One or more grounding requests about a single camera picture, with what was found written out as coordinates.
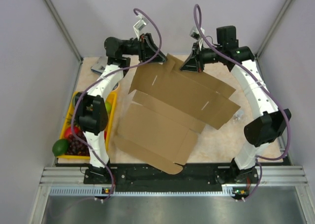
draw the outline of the plastic container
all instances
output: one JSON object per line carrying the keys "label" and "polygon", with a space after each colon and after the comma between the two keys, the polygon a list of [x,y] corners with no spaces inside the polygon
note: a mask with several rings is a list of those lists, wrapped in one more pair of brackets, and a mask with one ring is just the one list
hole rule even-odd
{"label": "plastic container", "polygon": [[[115,109],[116,109],[117,93],[111,92],[108,95],[106,101],[109,102],[110,104],[112,104],[112,110],[111,110],[110,114],[108,114],[108,124],[107,124],[107,127],[105,129],[107,135],[106,135],[104,146],[105,146],[106,150],[108,150],[110,133],[111,133]],[[64,138],[63,135],[64,135],[65,130],[71,126],[71,119],[72,119],[73,112],[74,112],[74,106],[73,106],[72,101],[71,101],[71,104],[68,108],[67,116],[66,116],[65,121],[63,123],[63,129],[60,133],[59,139]],[[58,156],[57,158],[59,158],[59,159],[87,159],[87,160],[90,159],[89,156],[79,156],[79,155],[61,155],[61,156]]]}

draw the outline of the gray wall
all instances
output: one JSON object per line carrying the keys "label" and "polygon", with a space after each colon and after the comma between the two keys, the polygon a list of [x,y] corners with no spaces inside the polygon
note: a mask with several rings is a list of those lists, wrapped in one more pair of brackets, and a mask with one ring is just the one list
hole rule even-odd
{"label": "gray wall", "polygon": [[260,59],[266,83],[292,112],[291,155],[315,194],[315,6],[295,0]]}
{"label": "gray wall", "polygon": [[[101,56],[109,36],[135,37],[132,26],[135,7],[158,25],[164,52],[189,53],[193,39],[193,6],[200,4],[203,28],[216,39],[216,28],[235,25],[241,46],[253,52],[270,28],[285,0],[52,0],[83,56]],[[156,34],[152,26],[145,31]]]}
{"label": "gray wall", "polygon": [[25,224],[78,63],[42,0],[0,0],[0,223]]}

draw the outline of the cardboard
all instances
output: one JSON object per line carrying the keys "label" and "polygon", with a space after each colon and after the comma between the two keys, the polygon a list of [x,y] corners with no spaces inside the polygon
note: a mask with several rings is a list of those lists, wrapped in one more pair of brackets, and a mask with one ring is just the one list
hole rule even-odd
{"label": "cardboard", "polygon": [[183,62],[139,67],[129,92],[137,90],[114,142],[122,151],[168,173],[182,171],[205,124],[216,129],[240,108],[228,98],[234,88],[206,73],[181,72]]}

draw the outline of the green apple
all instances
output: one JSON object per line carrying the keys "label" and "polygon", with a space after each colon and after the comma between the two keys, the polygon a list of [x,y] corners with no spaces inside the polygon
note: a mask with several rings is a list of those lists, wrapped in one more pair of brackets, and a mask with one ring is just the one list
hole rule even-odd
{"label": "green apple", "polygon": [[105,102],[106,111],[109,114],[112,111],[112,105],[109,102]]}

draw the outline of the gray floor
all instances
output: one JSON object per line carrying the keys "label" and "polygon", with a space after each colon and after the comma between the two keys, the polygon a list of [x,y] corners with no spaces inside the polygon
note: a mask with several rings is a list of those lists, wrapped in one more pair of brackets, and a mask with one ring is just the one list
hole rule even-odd
{"label": "gray floor", "polygon": [[[53,215],[82,197],[50,197]],[[85,200],[44,224],[303,224],[295,188],[259,188],[246,203],[229,197],[112,197]]]}

